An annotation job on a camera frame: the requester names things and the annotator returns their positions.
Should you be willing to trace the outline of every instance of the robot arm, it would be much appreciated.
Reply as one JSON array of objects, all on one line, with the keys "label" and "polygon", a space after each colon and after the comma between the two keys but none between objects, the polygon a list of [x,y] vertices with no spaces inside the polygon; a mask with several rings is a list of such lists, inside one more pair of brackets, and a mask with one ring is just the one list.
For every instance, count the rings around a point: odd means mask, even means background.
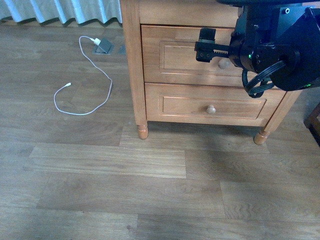
[{"label": "robot arm", "polygon": [[[284,91],[320,87],[320,9],[302,6],[304,0],[217,1],[242,6],[241,13],[229,45],[215,43],[215,29],[201,29],[197,61],[229,58],[243,69],[242,83],[252,98],[274,86]],[[251,81],[248,71],[257,73]]]}]

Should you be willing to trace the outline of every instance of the wooden nightstand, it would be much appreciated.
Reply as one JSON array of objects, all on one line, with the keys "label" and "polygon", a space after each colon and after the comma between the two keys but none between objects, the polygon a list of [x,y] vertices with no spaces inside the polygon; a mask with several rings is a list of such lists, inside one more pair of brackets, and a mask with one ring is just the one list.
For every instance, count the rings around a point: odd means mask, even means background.
[{"label": "wooden nightstand", "polygon": [[263,144],[301,91],[268,90],[253,99],[242,87],[242,69],[228,59],[197,62],[202,26],[217,29],[228,45],[238,8],[215,0],[121,0],[135,121],[141,139],[147,121],[261,126]]}]

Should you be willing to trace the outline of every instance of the wooden floor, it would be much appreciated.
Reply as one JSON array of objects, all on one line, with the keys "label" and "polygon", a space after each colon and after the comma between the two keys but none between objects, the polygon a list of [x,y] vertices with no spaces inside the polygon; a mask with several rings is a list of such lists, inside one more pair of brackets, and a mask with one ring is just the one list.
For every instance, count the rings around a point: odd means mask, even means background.
[{"label": "wooden floor", "polygon": [[[111,55],[82,56],[78,38]],[[266,144],[256,127],[149,123],[138,139],[121,29],[0,25],[1,240],[319,240],[320,148],[304,91]]]}]

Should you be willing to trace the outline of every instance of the drawer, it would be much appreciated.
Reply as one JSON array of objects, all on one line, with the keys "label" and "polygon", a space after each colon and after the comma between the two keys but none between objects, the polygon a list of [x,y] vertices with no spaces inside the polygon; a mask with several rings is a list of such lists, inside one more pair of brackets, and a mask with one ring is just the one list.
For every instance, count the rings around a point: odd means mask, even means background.
[{"label": "drawer", "polygon": [[145,84],[148,121],[263,126],[285,92],[272,89],[251,98],[243,88]]},{"label": "drawer", "polygon": [[[196,61],[194,49],[200,29],[143,25],[144,81],[241,87],[242,69],[235,67],[228,58],[214,57],[210,63]],[[229,45],[232,31],[232,28],[217,28],[216,43]]]},{"label": "drawer", "polygon": [[157,25],[234,28],[238,18],[237,7],[216,0],[139,0],[139,13],[142,24]]}]

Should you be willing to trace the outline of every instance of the black cable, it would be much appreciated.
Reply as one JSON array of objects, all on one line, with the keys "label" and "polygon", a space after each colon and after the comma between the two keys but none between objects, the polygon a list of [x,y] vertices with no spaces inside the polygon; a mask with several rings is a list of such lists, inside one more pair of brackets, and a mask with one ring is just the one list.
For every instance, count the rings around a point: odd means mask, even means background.
[{"label": "black cable", "polygon": [[264,91],[272,89],[275,86],[273,83],[268,83],[270,81],[270,75],[284,68],[285,66],[285,61],[278,61],[260,72],[250,82],[248,82],[248,71],[244,69],[242,71],[242,84],[245,91],[254,99],[260,98],[264,94]]}]

